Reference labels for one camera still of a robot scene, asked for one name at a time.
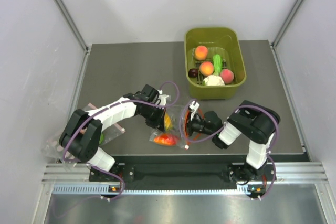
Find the fake orange yellow mango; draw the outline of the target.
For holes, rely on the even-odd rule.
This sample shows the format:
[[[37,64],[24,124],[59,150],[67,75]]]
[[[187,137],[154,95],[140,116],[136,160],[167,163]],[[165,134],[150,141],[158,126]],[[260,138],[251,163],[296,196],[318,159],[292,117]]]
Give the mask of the fake orange yellow mango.
[[[163,122],[165,131],[170,131],[173,128],[173,121],[168,113],[165,113]]]

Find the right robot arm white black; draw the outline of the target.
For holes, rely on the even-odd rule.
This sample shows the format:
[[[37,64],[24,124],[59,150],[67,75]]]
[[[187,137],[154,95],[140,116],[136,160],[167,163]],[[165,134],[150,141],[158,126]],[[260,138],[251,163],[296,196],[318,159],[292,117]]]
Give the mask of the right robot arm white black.
[[[186,109],[181,134],[189,141],[193,133],[205,134],[220,149],[229,148],[241,135],[249,139],[249,150],[242,168],[233,170],[232,180],[249,182],[264,174],[272,148],[279,137],[280,115],[266,107],[243,101],[225,122],[216,112],[201,116],[199,103],[192,101]]]

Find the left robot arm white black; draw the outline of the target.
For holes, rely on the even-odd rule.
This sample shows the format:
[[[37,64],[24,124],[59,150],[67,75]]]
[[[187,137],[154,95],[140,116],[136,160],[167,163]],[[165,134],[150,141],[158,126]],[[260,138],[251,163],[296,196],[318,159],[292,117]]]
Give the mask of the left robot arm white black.
[[[115,159],[99,146],[101,133],[137,115],[145,118],[148,127],[165,131],[164,117],[168,99],[169,95],[147,84],[142,91],[128,93],[99,109],[77,109],[62,132],[59,145],[79,162],[99,168],[107,180],[114,180],[119,174],[119,168]]]

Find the clear zip bag red seal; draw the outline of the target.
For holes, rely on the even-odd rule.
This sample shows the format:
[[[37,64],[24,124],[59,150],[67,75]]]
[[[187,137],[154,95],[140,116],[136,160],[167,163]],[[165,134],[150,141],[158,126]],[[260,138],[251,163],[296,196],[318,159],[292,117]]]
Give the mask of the clear zip bag red seal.
[[[190,138],[187,132],[187,124],[190,120],[190,112],[188,110],[188,106],[184,109],[183,105],[173,105],[165,108],[166,113],[168,113],[173,121],[173,128],[170,131],[160,131],[160,130],[152,130],[149,141],[154,143],[153,140],[156,136],[163,133],[174,134],[178,137],[178,144],[175,146],[166,146],[166,147],[180,147],[184,150],[188,150],[190,147],[190,142],[186,140],[186,138]],[[198,110],[195,114],[194,118],[204,118],[202,111]]]

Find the fake green cucumber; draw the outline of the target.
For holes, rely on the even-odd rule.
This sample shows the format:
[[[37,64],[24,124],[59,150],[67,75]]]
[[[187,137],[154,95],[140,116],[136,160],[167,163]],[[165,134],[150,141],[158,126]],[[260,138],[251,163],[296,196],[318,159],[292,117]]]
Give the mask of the fake green cucumber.
[[[223,60],[219,54],[213,56],[214,75],[219,76],[222,71]]]

